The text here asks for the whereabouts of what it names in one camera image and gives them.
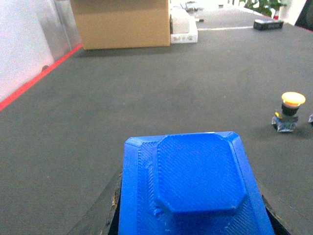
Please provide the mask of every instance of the dark gray surface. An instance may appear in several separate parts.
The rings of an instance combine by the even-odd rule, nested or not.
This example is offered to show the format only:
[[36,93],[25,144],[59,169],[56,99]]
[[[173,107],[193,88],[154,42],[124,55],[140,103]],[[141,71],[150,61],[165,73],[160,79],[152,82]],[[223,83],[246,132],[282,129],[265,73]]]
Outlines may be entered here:
[[113,227],[118,230],[122,168],[113,175],[90,210],[67,235],[111,235]]
[[[252,26],[224,9],[199,27]],[[66,234],[122,163],[132,136],[236,131],[256,178],[313,233],[313,34],[200,31],[193,45],[78,51],[0,113],[0,234]],[[295,133],[270,124],[281,94],[307,102]]]

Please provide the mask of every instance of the blue plastic block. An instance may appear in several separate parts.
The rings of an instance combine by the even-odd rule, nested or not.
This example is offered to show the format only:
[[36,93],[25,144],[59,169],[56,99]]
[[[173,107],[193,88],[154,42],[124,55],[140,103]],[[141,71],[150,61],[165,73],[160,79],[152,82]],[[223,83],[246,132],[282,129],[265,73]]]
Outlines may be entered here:
[[119,235],[274,235],[234,132],[130,138]]

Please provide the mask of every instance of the red line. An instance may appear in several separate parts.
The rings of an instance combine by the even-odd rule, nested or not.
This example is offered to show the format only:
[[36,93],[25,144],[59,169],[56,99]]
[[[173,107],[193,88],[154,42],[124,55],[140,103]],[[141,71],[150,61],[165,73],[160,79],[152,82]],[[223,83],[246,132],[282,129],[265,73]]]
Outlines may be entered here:
[[11,95],[9,95],[5,100],[0,102],[0,112],[5,107],[7,107],[9,104],[11,104],[14,100],[16,100],[20,95],[22,95],[24,92],[26,92],[29,88],[34,86],[39,80],[41,80],[48,73],[50,73],[52,70],[54,70],[56,67],[58,67],[61,63],[63,63],[66,59],[68,59],[72,54],[74,54],[76,51],[78,51],[81,47],[82,47],[82,45],[79,44],[77,47],[75,47],[70,52],[68,52],[66,55],[64,55],[61,59],[57,60],[54,64],[50,65],[47,69],[45,69],[44,71],[39,73],[37,76],[32,78],[30,81],[23,84],[16,91],[14,91]]
[[313,30],[310,30],[310,29],[307,29],[307,28],[303,28],[304,30],[306,30],[306,31],[309,31],[310,33],[313,33]]

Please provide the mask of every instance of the potted plant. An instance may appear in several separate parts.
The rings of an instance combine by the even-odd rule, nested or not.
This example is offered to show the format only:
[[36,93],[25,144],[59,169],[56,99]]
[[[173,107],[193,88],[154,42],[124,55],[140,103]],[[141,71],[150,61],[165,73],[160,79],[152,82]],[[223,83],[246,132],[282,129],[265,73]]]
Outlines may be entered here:
[[259,12],[266,16],[272,16],[272,9],[279,11],[281,6],[286,6],[280,0],[239,0],[245,2],[245,8]]

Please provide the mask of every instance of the black box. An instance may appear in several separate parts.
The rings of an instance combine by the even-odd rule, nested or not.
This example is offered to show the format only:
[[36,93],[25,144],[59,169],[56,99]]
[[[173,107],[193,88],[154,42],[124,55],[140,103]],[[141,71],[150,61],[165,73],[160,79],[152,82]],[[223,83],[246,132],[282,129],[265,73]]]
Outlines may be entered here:
[[267,29],[280,29],[283,27],[284,22],[280,20],[255,20],[253,28],[257,30],[267,30]]

